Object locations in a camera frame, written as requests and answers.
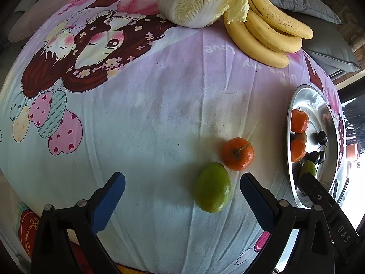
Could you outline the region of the green mango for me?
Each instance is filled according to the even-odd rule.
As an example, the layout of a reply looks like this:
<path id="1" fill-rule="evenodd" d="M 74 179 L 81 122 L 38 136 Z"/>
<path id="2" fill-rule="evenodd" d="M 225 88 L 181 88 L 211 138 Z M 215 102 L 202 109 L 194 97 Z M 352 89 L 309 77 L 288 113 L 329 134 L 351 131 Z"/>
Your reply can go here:
<path id="1" fill-rule="evenodd" d="M 300 164 L 300 175 L 298 177 L 298 187 L 301 193 L 305 194 L 304 189 L 300 185 L 300 180 L 303 176 L 303 174 L 309 173 L 316 177 L 316 166 L 315 164 L 310 160 L 302 160 Z"/>
<path id="2" fill-rule="evenodd" d="M 221 163 L 210 163 L 198 175 L 194 184 L 196 204 L 209 213 L 218 213 L 229 202 L 231 182 Z"/>

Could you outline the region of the brown longan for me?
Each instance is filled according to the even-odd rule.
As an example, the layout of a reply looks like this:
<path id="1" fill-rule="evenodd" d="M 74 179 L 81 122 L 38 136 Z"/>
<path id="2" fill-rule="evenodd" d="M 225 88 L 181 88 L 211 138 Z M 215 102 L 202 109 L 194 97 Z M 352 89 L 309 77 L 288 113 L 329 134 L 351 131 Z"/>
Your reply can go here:
<path id="1" fill-rule="evenodd" d="M 307 142 L 307 135 L 305 132 L 303 133 L 295 133 L 293 136 L 294 140 L 301 140 L 304 144 Z"/>

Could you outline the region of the orange tangerine with stem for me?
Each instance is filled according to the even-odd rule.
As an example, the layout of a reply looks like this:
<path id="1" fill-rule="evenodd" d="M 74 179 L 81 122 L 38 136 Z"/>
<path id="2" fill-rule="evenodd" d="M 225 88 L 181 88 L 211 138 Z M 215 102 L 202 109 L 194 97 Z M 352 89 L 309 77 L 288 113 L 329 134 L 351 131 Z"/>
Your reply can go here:
<path id="1" fill-rule="evenodd" d="M 296 134 L 304 133 L 309 126 L 309 116 L 300 109 L 294 109 L 291 115 L 291 131 Z"/>

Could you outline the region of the cartoon print tablecloth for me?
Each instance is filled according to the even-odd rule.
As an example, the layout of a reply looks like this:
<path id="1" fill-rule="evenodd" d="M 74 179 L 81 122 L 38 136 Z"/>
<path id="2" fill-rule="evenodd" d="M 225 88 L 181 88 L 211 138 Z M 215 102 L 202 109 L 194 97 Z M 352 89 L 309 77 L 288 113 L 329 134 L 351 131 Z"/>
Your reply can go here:
<path id="1" fill-rule="evenodd" d="M 242 273 L 262 231 L 229 172 L 231 198 L 201 210 L 194 182 L 222 145 L 251 142 L 248 170 L 293 200 L 289 101 L 318 88 L 332 112 L 337 168 L 343 112 L 333 82 L 304 51 L 282 69 L 246 56 L 222 21 L 202 29 L 164 18 L 156 0 L 73 0 L 29 39 L 1 89 L 1 213 L 25 258 L 44 204 L 68 207 L 116 171 L 126 191 L 100 240 L 112 259 L 150 273 Z"/>

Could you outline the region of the steel round tray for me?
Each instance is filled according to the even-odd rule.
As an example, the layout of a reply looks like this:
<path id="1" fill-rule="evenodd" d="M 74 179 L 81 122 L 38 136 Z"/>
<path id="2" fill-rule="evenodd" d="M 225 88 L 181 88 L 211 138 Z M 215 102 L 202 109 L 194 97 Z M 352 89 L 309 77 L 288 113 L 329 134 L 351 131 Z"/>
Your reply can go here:
<path id="1" fill-rule="evenodd" d="M 323 152 L 323 159 L 315 165 L 315 178 L 328 192 L 334 186 L 339 161 L 338 134 L 334 117 L 323 94 L 310 85 L 300 85 L 293 93 L 288 107 L 285 155 L 287 174 L 295 204 L 299 208 L 310 208 L 312 202 L 299 186 L 300 169 L 304 159 L 298 162 L 291 161 L 291 141 L 295 137 L 295 133 L 291 130 L 293 110 L 301 110 L 309 117 L 309 125 L 305 131 L 306 155 Z"/>

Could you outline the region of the grey leather cushion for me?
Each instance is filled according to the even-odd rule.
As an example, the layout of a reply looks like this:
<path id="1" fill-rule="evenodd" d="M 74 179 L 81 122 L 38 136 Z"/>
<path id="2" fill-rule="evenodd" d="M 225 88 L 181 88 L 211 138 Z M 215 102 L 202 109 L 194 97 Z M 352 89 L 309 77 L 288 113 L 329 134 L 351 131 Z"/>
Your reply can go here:
<path id="1" fill-rule="evenodd" d="M 313 38 L 304 40 L 302 49 L 331 79 L 360 70 L 359 61 L 334 24 L 298 12 L 293 12 L 291 15 L 313 30 Z"/>

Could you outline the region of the middle banana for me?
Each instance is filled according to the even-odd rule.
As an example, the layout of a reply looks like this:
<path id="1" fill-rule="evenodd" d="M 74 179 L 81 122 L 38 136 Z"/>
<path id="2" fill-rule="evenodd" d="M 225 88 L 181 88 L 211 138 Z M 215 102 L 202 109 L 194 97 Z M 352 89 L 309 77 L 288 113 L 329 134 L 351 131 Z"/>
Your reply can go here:
<path id="1" fill-rule="evenodd" d="M 302 38 L 279 33 L 252 10 L 248 11 L 245 26 L 261 44 L 273 51 L 295 53 L 302 47 Z"/>

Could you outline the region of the bottom banana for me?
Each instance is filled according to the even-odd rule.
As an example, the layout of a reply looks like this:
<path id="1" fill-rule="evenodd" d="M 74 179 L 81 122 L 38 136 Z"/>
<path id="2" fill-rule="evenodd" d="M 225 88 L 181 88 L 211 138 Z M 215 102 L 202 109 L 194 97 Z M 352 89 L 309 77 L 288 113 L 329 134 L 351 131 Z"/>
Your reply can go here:
<path id="1" fill-rule="evenodd" d="M 289 58 L 283 52 L 277 52 L 264 46 L 248 31 L 243 22 L 228 23 L 229 10 L 224 13 L 224 26 L 237 47 L 247 56 L 270 67 L 285 68 Z"/>

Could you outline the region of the napa cabbage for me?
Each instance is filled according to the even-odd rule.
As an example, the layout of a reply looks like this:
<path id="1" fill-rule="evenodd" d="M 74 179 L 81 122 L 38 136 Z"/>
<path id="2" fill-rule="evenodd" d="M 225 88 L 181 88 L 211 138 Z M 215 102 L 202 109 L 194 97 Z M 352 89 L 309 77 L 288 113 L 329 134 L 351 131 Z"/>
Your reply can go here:
<path id="1" fill-rule="evenodd" d="M 160 14 L 182 27 L 199 29 L 213 24 L 223 14 L 228 23 L 245 22 L 248 0 L 157 0 Z"/>

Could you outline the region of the grey fabric pillow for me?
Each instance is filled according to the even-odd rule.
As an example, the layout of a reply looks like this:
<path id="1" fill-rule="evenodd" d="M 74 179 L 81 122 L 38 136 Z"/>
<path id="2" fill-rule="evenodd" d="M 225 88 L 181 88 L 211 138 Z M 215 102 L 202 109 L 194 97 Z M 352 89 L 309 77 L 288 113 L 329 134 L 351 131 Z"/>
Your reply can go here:
<path id="1" fill-rule="evenodd" d="M 299 12 L 323 21 L 333 24 L 342 25 L 341 19 L 321 0 L 269 0 L 272 4 L 280 9 L 291 12 Z"/>

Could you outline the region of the top spotted banana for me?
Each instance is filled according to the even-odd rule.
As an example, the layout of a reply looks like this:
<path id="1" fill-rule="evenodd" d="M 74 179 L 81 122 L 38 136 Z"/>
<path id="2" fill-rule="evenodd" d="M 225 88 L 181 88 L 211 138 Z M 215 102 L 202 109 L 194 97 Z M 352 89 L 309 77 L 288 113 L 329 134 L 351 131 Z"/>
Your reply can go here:
<path id="1" fill-rule="evenodd" d="M 271 27 L 307 40 L 313 38 L 313 30 L 309 26 L 285 14 L 269 0 L 248 0 L 248 2 L 250 8 Z"/>

